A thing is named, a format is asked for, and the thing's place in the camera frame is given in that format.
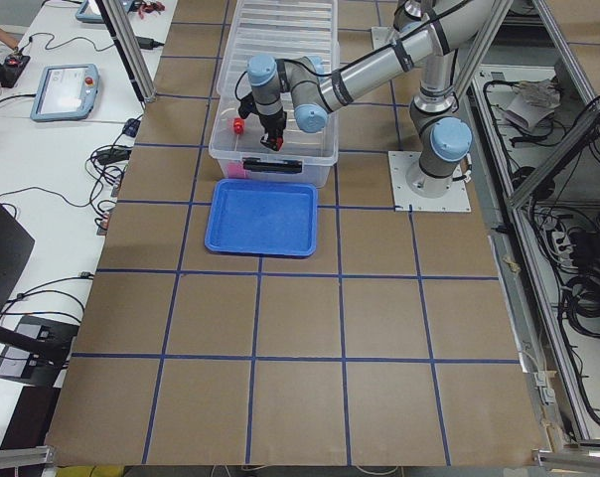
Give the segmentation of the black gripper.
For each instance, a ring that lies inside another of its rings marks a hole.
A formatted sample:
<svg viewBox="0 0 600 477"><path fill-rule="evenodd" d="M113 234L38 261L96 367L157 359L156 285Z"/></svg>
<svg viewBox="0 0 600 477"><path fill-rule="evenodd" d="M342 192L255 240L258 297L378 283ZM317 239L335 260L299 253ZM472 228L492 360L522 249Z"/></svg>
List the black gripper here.
<svg viewBox="0 0 600 477"><path fill-rule="evenodd" d="M287 113L284 111L280 98L270 104L258 103L253 94L249 93L239 100L238 115L247 119L250 114L258 116L264 129L260 143L268 148L279 151L284 143L283 133L286 128Z"/></svg>

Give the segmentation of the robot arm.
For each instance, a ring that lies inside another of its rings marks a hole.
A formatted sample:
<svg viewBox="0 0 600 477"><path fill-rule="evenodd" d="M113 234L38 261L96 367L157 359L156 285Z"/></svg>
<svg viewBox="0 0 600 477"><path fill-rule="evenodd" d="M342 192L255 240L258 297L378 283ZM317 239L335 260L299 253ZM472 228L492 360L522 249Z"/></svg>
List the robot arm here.
<svg viewBox="0 0 600 477"><path fill-rule="evenodd" d="M263 129L261 146L278 152L288 114L283 95L291 99L298 128L316 134L325 129L331 114L410 73L421 61L428 62L433 73L431 80L422 83L416 106L425 113L445 112L457 94L454 53L508 8L504 1L400 1L393 14L392 37L330 72L324 71L322 59L316 56L255 55L242 74L249 91L237 98L237 116L241 120L256 116Z"/></svg>

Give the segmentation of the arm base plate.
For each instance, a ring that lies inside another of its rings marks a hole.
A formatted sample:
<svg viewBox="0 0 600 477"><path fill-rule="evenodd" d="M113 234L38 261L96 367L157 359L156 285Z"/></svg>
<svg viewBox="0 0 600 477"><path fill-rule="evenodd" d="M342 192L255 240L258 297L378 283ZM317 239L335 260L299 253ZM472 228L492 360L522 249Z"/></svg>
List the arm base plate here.
<svg viewBox="0 0 600 477"><path fill-rule="evenodd" d="M398 32L392 27L371 27L371 37L373 49L377 50L384 45L390 44L392 40L398 37Z"/></svg>
<svg viewBox="0 0 600 477"><path fill-rule="evenodd" d="M403 212L471 213L467 192L470 172L456 164L453 175L436 179L423 173L419 151L389 151L394 207Z"/></svg>

